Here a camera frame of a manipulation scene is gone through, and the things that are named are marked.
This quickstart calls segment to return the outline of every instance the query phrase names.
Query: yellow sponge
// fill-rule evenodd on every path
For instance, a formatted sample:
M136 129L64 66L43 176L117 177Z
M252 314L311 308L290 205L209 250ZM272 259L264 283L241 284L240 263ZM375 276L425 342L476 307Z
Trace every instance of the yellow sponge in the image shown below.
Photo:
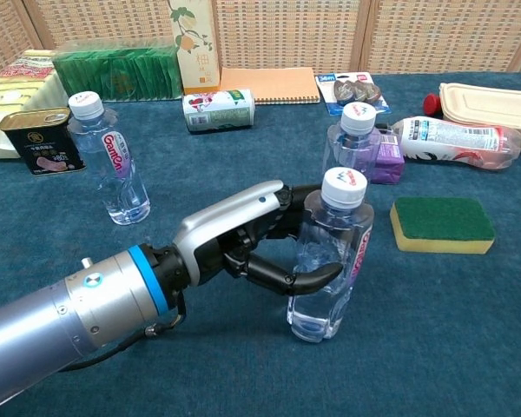
M490 220L471 198L400 197L390 217L399 250L483 255L494 243Z

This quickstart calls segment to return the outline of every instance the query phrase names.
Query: red bottle cap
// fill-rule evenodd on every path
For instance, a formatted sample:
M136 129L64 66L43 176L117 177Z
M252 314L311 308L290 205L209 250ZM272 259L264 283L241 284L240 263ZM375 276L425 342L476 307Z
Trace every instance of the red bottle cap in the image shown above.
M434 116L436 113L442 111L440 97L433 93L426 96L423 101L423 111L427 116Z

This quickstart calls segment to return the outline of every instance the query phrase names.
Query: woven screen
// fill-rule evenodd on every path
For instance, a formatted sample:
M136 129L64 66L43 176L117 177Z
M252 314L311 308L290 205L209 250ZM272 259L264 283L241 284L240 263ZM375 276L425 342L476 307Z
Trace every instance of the woven screen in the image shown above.
M56 46L73 39L172 36L166 0L33 0Z
M521 0L381 0L366 69L505 71L520 42Z
M221 64L347 71L360 1L216 0Z
M12 3L0 0L0 71L24 50L33 48Z

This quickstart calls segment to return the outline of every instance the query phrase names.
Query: spam can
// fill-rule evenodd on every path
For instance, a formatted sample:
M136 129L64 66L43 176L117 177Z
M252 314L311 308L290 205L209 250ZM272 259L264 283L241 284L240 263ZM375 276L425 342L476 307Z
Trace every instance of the spam can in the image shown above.
M73 172L85 168L68 132L70 110L60 107L19 111L0 122L17 153L33 175Z
M190 132L252 126L253 94L250 89L189 94L183 97L183 114Z

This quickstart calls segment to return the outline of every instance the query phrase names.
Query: plastic bottle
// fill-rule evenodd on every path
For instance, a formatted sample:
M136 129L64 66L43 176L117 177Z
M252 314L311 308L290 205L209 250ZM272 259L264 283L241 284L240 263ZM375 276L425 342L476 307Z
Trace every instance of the plastic bottle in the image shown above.
M137 223L147 217L150 203L129 146L117 124L117 114L102 106L92 91L69 98L73 117L68 130L96 179L98 194L117 224Z
M354 169L333 168L322 189L305 200L295 272L341 262L342 273L320 291L289 299L287 321L301 339L320 342L336 335L359 273L373 227L373 208L363 202L366 178Z
M347 167L371 181L381 138L375 120L376 109L370 104L354 102L344 107L340 122L327 131L322 175L330 168Z
M392 126L403 155L425 161L458 161L503 169L521 153L521 134L498 126L465 126L430 117L408 117Z

